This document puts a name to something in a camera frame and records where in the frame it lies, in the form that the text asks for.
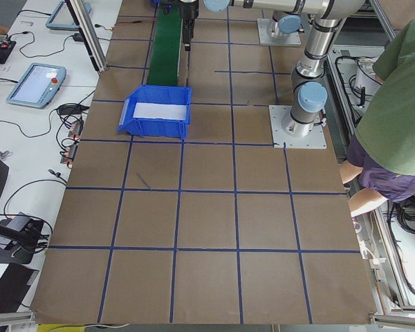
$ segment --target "person's leg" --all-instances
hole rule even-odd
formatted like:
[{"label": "person's leg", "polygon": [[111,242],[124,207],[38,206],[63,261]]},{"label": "person's leg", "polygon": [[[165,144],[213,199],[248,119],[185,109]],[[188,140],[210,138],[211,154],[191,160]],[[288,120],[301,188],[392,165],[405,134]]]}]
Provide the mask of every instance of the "person's leg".
[{"label": "person's leg", "polygon": [[352,165],[349,161],[344,161],[340,165],[340,175],[343,183],[348,183],[357,177],[362,171],[362,167]]},{"label": "person's leg", "polygon": [[360,214],[375,210],[386,201],[386,197],[373,189],[361,189],[349,199],[351,216],[359,216]]}]

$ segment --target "blue plastic tray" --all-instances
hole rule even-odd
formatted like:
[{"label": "blue plastic tray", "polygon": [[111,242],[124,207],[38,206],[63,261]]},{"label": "blue plastic tray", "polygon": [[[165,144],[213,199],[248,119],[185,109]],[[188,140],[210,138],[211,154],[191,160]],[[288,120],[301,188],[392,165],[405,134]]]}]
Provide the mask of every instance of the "blue plastic tray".
[{"label": "blue plastic tray", "polygon": [[[166,136],[186,138],[190,123],[191,88],[178,86],[142,85],[124,101],[118,131],[128,131],[131,135]],[[133,113],[139,102],[150,104],[185,105],[184,120],[162,118],[135,118]]]}]

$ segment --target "blue bin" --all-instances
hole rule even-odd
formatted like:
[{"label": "blue bin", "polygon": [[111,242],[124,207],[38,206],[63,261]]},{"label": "blue bin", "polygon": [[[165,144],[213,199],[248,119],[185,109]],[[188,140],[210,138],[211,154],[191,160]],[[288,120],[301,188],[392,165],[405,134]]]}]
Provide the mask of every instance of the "blue bin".
[{"label": "blue bin", "polygon": [[[139,86],[124,101],[118,132],[127,131],[131,135],[139,135],[141,137],[179,137],[184,140],[187,135],[187,126],[190,123],[191,94],[191,88],[158,85]],[[142,107],[158,109],[161,114],[163,112],[166,113],[169,108],[169,106],[165,105],[172,105],[172,107],[180,109],[180,116],[177,120],[160,117],[151,118],[150,116],[138,117],[134,114],[134,111],[137,106],[140,106],[139,103],[142,103]]]}]

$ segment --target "blue joint cap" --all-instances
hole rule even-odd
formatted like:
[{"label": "blue joint cap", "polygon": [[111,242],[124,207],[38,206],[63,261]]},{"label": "blue joint cap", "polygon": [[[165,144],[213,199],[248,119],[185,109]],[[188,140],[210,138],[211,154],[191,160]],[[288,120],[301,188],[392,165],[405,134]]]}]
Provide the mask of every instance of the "blue joint cap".
[{"label": "blue joint cap", "polygon": [[204,0],[205,6],[211,12],[222,12],[230,3],[230,0]]},{"label": "blue joint cap", "polygon": [[298,92],[298,104],[309,113],[320,111],[327,101],[327,91],[320,83],[307,82]]},{"label": "blue joint cap", "polygon": [[278,21],[278,29],[282,33],[294,33],[302,26],[302,19],[297,15],[287,15]]}]

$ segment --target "metal bracket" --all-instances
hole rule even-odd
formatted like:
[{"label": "metal bracket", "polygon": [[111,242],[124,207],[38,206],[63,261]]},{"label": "metal bracket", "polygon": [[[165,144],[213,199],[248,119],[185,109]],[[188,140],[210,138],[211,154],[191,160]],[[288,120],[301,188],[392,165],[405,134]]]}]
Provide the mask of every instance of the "metal bracket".
[{"label": "metal bracket", "polygon": [[258,35],[260,37],[260,44],[265,46],[296,46],[302,44],[299,38],[299,33],[291,33],[282,38],[272,38],[268,35],[268,25],[272,19],[258,19]]},{"label": "metal bracket", "polygon": [[288,105],[270,105],[270,126],[272,127],[272,138],[274,147],[282,148],[286,145],[287,149],[326,149],[326,140],[324,139],[323,128],[315,126],[312,131],[302,138],[289,135],[282,128],[282,119],[285,114],[291,111],[292,106]]}]

